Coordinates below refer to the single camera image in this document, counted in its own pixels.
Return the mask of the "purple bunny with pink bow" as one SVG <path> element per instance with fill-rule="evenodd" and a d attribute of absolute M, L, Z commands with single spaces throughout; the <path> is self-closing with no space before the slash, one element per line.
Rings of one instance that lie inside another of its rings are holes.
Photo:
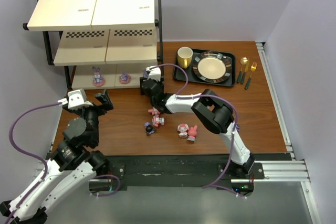
<path fill-rule="evenodd" d="M 104 77 L 100 73 L 100 68 L 93 66 L 92 69 L 94 71 L 92 84 L 95 87 L 101 87 L 101 86 L 103 86 L 104 83 L 105 83 L 105 79 L 104 79 Z"/>

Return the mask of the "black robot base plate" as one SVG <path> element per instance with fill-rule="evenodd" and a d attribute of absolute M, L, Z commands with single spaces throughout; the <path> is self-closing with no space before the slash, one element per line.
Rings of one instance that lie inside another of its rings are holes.
<path fill-rule="evenodd" d="M 230 164 L 227 154 L 207 155 L 124 155 L 108 156 L 110 172 L 118 179 L 100 178 L 89 183 L 91 193 L 128 187 L 203 187 L 210 183 L 223 187 L 241 187 L 251 191 L 256 179 L 263 179 L 264 169 L 254 162 L 250 169 Z"/>

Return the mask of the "purple bunny holding cake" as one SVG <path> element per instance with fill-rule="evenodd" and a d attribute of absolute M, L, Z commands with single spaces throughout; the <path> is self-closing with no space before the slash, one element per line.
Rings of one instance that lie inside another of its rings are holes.
<path fill-rule="evenodd" d="M 148 78 L 149 73 L 146 70 L 143 70 L 143 77 L 144 78 Z"/>

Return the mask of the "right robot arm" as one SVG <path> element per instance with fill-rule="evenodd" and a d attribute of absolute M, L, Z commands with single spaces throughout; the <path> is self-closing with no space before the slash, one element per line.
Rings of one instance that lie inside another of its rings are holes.
<path fill-rule="evenodd" d="M 238 114 L 229 102 L 210 89 L 191 95 L 166 93 L 161 82 L 144 77 L 140 79 L 140 89 L 161 114 L 195 114 L 208 131 L 221 137 L 229 149 L 229 169 L 238 176 L 250 173 L 255 158 L 239 135 Z"/>

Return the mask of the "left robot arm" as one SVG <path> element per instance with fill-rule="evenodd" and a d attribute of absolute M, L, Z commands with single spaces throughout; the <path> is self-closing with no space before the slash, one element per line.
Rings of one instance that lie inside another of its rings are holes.
<path fill-rule="evenodd" d="M 18 152 L 42 162 L 42 171 L 15 199 L 1 203 L 1 214 L 6 223 L 45 223 L 51 209 L 72 190 L 92 178 L 111 178 L 110 163 L 95 150 L 99 144 L 99 117 L 113 110 L 108 90 L 94 96 L 99 102 L 90 102 L 83 89 L 72 90 L 52 103 L 77 115 L 63 131 L 63 141 L 50 154 L 49 159 L 30 153 L 14 142 L 14 127 L 10 126 L 8 137 Z"/>

